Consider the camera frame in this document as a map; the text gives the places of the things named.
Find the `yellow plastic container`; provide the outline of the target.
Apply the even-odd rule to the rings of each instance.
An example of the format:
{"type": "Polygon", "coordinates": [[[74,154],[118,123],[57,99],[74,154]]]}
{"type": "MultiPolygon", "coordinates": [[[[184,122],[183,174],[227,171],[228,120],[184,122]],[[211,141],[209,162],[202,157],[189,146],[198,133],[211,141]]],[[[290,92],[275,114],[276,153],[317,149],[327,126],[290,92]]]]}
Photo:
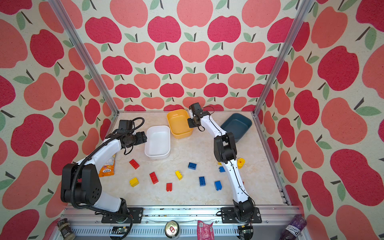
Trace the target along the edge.
{"type": "Polygon", "coordinates": [[[171,132],[176,139],[183,139],[192,135],[193,129],[188,125],[189,118],[188,112],[184,109],[171,111],[167,114],[171,132]]]}

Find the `red lego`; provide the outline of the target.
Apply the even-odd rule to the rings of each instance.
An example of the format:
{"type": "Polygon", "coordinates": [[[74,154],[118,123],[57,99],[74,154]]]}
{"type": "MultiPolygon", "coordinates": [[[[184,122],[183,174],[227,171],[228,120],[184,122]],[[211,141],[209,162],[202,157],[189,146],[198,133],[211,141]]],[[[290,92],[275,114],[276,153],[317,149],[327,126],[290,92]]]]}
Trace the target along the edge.
{"type": "Polygon", "coordinates": [[[129,161],[129,163],[130,163],[130,165],[131,165],[135,170],[137,170],[137,169],[140,167],[140,165],[139,165],[134,159],[132,159],[131,161],[129,161]]]}

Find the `dark teal plastic container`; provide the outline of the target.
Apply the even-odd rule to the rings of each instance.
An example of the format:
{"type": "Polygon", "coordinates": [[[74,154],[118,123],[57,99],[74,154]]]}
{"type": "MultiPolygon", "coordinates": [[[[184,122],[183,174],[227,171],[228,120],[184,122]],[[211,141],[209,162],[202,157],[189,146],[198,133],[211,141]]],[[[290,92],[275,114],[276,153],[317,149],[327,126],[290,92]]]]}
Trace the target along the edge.
{"type": "Polygon", "coordinates": [[[230,132],[234,135],[235,142],[237,143],[245,133],[250,129],[253,122],[246,116],[234,113],[224,123],[221,128],[226,132],[230,132]]]}

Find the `yellow round lego piece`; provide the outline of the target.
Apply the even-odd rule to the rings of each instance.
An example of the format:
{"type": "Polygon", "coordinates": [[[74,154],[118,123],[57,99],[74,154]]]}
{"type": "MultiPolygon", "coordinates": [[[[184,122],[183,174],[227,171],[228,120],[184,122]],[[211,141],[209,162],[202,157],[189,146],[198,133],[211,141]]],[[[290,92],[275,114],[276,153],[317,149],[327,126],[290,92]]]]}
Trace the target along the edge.
{"type": "Polygon", "coordinates": [[[243,158],[237,159],[238,169],[241,169],[245,165],[246,161],[243,158]]]}

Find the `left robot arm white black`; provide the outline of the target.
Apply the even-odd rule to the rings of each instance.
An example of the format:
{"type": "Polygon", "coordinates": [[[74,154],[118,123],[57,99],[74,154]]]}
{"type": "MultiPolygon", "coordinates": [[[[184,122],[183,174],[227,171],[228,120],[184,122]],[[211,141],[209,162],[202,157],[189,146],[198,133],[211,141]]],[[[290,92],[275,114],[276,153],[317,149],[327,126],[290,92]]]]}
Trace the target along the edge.
{"type": "Polygon", "coordinates": [[[121,149],[147,142],[145,132],[114,133],[84,159],[67,164],[62,171],[61,201],[76,209],[103,214],[128,215],[126,201],[103,192],[99,172],[121,149]]]}

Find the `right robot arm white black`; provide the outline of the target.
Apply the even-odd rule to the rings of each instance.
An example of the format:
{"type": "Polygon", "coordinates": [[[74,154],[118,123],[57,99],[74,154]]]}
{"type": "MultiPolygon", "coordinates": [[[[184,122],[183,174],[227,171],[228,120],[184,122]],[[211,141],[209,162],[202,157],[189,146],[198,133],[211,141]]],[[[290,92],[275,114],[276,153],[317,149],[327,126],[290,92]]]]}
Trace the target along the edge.
{"type": "Polygon", "coordinates": [[[238,222],[250,223],[255,212],[253,199],[247,193],[237,164],[237,147],[233,133],[226,132],[213,119],[211,113],[195,103],[189,107],[188,125],[190,128],[202,127],[213,137],[214,155],[221,163],[229,178],[234,212],[238,222]]]}

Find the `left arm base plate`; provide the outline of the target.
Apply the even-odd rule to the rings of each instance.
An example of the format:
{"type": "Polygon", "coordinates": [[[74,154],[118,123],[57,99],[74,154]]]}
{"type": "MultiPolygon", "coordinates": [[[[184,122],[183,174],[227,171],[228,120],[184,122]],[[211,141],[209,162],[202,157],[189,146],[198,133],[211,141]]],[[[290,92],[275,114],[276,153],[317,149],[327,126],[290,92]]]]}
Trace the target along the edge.
{"type": "Polygon", "coordinates": [[[128,207],[123,213],[108,213],[102,217],[103,224],[140,224],[144,208],[128,207]]]}

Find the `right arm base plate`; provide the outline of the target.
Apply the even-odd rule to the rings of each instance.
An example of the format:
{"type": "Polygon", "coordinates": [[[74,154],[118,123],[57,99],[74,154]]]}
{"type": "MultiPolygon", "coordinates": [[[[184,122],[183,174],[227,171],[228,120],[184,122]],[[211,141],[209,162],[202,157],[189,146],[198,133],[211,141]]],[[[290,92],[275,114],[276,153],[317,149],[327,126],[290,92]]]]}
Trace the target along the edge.
{"type": "Polygon", "coordinates": [[[224,224],[261,224],[262,217],[259,208],[254,208],[251,212],[240,213],[234,207],[223,207],[220,209],[220,216],[224,224]]]}

